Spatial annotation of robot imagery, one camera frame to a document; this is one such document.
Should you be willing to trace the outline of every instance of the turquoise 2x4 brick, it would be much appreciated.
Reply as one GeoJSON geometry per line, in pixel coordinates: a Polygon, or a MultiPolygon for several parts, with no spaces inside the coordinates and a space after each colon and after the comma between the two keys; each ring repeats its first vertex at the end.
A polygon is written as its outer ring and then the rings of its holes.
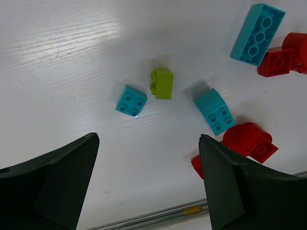
{"type": "Polygon", "coordinates": [[[231,58],[259,66],[286,13],[267,4],[253,5],[231,58]]]}

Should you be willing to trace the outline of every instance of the white table surface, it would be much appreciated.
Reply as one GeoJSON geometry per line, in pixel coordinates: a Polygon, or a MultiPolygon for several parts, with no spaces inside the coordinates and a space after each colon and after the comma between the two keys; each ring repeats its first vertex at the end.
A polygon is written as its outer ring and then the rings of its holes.
{"type": "Polygon", "coordinates": [[[229,57],[260,2],[287,12],[272,47],[307,32],[305,0],[1,0],[0,168],[97,132],[80,230],[205,198],[190,159],[213,135],[191,96],[206,82],[272,134],[264,165],[307,170],[307,76],[267,79],[229,57]],[[175,75],[170,101],[150,94],[160,66],[175,75]],[[138,119],[115,111],[126,83],[148,95],[138,119]]]}

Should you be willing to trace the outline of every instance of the turquoise 2x2 brick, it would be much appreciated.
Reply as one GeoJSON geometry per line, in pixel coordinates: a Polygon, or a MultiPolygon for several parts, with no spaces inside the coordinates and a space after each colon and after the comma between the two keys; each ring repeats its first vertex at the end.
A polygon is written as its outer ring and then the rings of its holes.
{"type": "Polygon", "coordinates": [[[216,136],[236,125],[225,101],[215,89],[195,100],[194,103],[216,136]]]}
{"type": "Polygon", "coordinates": [[[116,110],[123,114],[138,118],[146,102],[147,95],[145,93],[126,85],[116,106],[116,110]]]}

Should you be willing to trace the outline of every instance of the cyan brick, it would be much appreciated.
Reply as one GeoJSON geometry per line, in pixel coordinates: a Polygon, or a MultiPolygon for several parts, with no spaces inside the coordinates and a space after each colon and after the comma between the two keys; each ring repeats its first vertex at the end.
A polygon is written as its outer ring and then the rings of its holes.
{"type": "Polygon", "coordinates": [[[146,102],[147,95],[145,93],[126,85],[116,106],[116,110],[123,114],[138,118],[146,102]]]}
{"type": "Polygon", "coordinates": [[[284,11],[267,4],[253,5],[232,50],[231,58],[259,66],[284,15],[284,11]]]}
{"type": "Polygon", "coordinates": [[[236,125],[225,101],[215,89],[195,100],[194,103],[216,136],[236,125]]]}

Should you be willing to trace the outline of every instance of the lime green brick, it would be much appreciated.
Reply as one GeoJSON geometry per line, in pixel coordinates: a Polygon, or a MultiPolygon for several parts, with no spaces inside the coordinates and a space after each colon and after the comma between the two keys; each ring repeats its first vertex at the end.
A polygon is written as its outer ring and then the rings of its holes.
{"type": "Polygon", "coordinates": [[[152,71],[150,90],[156,99],[172,99],[174,74],[170,69],[156,68],[152,71]]]}

